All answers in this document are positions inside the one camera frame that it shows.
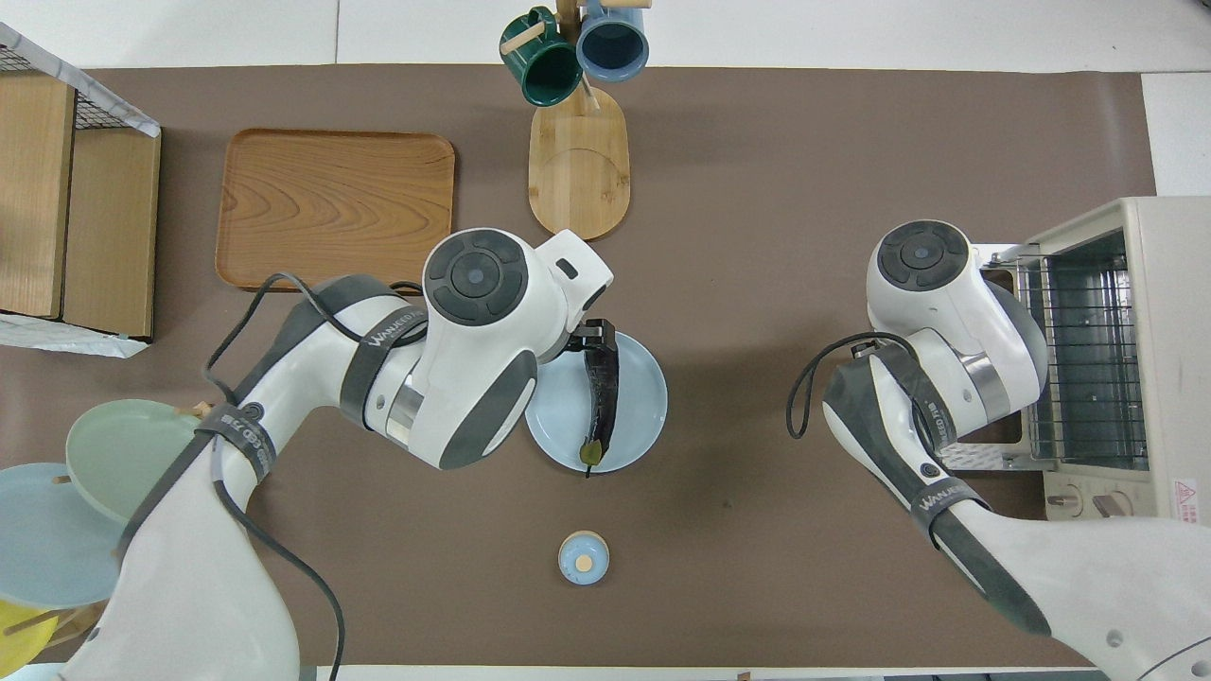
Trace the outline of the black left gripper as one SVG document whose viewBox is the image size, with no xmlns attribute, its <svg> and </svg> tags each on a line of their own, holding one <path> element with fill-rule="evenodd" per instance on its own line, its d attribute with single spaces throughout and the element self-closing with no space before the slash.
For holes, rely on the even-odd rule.
<svg viewBox="0 0 1211 681">
<path fill-rule="evenodd" d="M 616 328 L 609 320 L 586 319 L 572 330 L 566 347 L 570 347 L 570 351 L 581 353 L 584 357 L 595 357 L 595 347 L 599 347 L 602 362 L 619 362 L 615 336 Z"/>
</svg>

